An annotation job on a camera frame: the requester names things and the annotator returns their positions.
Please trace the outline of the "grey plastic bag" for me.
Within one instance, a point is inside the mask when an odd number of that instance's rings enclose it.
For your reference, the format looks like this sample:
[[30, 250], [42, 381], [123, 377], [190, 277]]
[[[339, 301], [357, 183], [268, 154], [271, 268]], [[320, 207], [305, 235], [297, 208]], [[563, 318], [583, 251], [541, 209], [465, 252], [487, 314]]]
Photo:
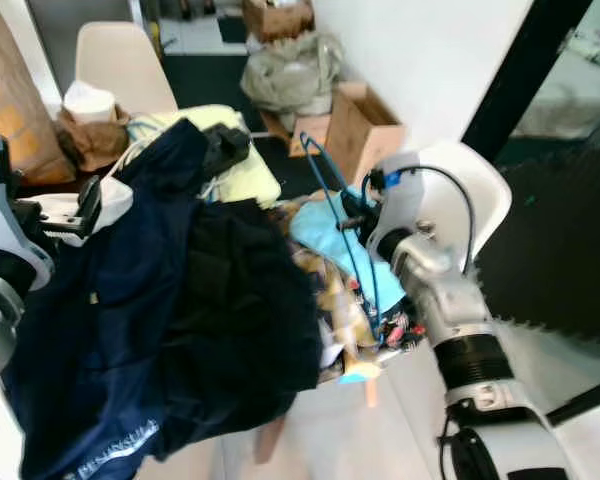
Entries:
[[259, 109], [303, 116], [329, 113], [344, 64], [341, 42], [309, 31], [250, 52], [240, 87]]

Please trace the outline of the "patterned colourful cloth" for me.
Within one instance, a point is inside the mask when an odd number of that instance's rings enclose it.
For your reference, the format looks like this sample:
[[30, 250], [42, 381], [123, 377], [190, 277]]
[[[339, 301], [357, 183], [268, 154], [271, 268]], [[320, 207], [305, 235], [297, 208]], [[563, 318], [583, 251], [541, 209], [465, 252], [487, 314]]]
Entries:
[[292, 260], [309, 275], [317, 303], [323, 342], [320, 383], [374, 381], [390, 358], [423, 342], [425, 328], [404, 310], [408, 302], [397, 302], [386, 311], [381, 323], [373, 326], [364, 311], [363, 294], [354, 276], [300, 244], [292, 243], [290, 248]]

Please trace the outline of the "black tripod stand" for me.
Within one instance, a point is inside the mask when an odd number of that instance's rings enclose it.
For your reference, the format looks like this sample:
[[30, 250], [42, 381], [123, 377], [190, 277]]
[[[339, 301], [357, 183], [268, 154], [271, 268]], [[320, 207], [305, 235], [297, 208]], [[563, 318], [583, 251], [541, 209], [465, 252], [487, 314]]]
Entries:
[[600, 384], [569, 399], [568, 402], [547, 413], [546, 419], [553, 428], [600, 407]]

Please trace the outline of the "light blue cloth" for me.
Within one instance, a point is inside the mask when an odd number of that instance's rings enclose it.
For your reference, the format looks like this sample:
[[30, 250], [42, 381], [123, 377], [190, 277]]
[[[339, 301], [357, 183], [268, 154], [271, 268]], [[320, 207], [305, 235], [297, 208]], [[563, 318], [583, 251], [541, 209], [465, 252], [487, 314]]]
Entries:
[[378, 310], [388, 312], [404, 300], [404, 288], [390, 265], [373, 259], [354, 232], [337, 228], [338, 221], [349, 218], [341, 195], [341, 189], [318, 189], [310, 195], [278, 202], [276, 207], [294, 241], [335, 262], [342, 273], [358, 276], [367, 283], [367, 292], [376, 300]]

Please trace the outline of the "beige plastic chair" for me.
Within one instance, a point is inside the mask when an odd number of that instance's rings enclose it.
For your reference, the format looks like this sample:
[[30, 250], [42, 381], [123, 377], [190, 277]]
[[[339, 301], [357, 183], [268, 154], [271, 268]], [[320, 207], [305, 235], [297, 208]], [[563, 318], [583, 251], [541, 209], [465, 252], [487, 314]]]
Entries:
[[127, 113], [178, 110], [157, 50], [145, 29], [121, 20], [94, 20], [77, 33], [73, 78], [113, 93]]

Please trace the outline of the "large brown paper bag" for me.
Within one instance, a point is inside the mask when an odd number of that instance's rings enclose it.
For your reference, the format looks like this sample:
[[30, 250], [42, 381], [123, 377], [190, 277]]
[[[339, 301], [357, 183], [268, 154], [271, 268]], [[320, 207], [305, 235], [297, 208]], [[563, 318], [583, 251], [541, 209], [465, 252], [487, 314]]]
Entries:
[[26, 186], [59, 186], [76, 179], [76, 166], [64, 156], [56, 123], [41, 101], [15, 37], [0, 14], [0, 136], [9, 164]]

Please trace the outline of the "navy blue t-shirt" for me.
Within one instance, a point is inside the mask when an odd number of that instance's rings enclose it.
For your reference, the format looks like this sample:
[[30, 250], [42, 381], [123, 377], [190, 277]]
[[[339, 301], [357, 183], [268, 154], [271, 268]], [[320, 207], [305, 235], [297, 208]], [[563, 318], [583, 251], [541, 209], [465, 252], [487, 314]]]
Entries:
[[312, 279], [258, 201], [201, 198], [209, 152], [186, 119], [155, 137], [117, 172], [125, 214], [27, 298], [2, 376], [18, 480], [134, 480], [317, 387]]

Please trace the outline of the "white plastic chair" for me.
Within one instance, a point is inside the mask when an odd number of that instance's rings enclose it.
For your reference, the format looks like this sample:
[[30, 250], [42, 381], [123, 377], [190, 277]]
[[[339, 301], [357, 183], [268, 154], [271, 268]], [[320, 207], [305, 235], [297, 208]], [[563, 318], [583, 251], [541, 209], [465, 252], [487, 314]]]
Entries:
[[431, 224], [434, 239], [456, 255], [477, 259], [512, 204], [509, 183], [495, 166], [459, 142], [422, 148], [425, 193], [419, 221]]

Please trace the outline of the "white paper cup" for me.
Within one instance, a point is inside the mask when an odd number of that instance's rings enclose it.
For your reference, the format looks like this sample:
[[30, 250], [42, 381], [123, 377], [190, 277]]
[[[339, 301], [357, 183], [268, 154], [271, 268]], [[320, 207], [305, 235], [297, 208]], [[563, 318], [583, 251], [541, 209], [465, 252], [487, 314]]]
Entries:
[[112, 92], [86, 82], [75, 81], [64, 92], [62, 109], [77, 123], [113, 122], [117, 99]]

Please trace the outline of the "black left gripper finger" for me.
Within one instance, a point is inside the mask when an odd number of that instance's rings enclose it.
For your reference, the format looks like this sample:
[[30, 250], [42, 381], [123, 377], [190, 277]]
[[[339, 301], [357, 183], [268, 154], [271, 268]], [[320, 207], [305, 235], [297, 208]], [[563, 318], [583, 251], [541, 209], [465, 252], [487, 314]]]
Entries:
[[90, 177], [80, 189], [80, 238], [85, 239], [94, 232], [102, 214], [102, 178]]

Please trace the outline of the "black foam puzzle mat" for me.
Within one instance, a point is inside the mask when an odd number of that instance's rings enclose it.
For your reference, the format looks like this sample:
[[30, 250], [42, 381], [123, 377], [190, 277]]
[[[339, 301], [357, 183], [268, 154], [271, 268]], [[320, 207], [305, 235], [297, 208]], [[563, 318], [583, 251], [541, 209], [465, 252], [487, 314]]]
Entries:
[[510, 140], [495, 161], [512, 202], [480, 248], [498, 320], [600, 342], [600, 120], [575, 140]]

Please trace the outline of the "black pillar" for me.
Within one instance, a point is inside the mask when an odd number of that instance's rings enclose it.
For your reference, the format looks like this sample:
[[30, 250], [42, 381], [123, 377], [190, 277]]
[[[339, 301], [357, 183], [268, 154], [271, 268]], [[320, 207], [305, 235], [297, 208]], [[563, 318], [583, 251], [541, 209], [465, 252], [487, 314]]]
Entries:
[[496, 159], [593, 0], [530, 0], [461, 142]]

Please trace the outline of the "black cloth bundle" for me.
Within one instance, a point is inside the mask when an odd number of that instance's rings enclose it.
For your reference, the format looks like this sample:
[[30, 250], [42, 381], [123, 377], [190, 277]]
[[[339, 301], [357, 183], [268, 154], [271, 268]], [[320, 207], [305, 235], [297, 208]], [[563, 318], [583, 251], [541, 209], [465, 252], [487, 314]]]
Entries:
[[207, 138], [207, 154], [203, 163], [203, 172], [208, 179], [219, 177], [248, 159], [251, 150], [250, 134], [239, 128], [218, 123], [203, 129]]

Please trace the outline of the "small brown paper bag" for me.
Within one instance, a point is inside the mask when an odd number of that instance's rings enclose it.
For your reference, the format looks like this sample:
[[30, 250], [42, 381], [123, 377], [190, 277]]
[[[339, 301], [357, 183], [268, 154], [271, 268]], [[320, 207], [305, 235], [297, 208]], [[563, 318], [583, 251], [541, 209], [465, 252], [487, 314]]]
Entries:
[[131, 116], [121, 106], [114, 106], [111, 119], [85, 122], [67, 109], [56, 116], [59, 148], [80, 172], [98, 172], [120, 160], [131, 145], [127, 125]]

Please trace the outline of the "white cloth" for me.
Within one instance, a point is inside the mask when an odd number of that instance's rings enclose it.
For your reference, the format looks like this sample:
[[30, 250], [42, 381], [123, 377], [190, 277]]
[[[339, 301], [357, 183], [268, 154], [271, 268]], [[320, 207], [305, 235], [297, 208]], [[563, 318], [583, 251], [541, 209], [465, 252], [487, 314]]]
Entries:
[[[113, 177], [105, 177], [99, 184], [100, 193], [100, 214], [96, 216], [93, 229], [88, 234], [99, 233], [100, 230], [111, 227], [114, 223], [126, 214], [134, 204], [134, 192], [121, 180]], [[36, 195], [30, 197], [31, 201], [36, 202], [41, 207], [41, 212], [48, 216], [50, 221], [59, 221], [64, 223], [70, 218], [76, 218], [79, 210], [80, 193], [49, 193], [49, 195]], [[86, 241], [84, 238], [76, 236], [73, 233], [53, 232], [52, 229], [43, 225], [43, 230], [50, 238], [58, 239], [71, 247], [82, 247]]]

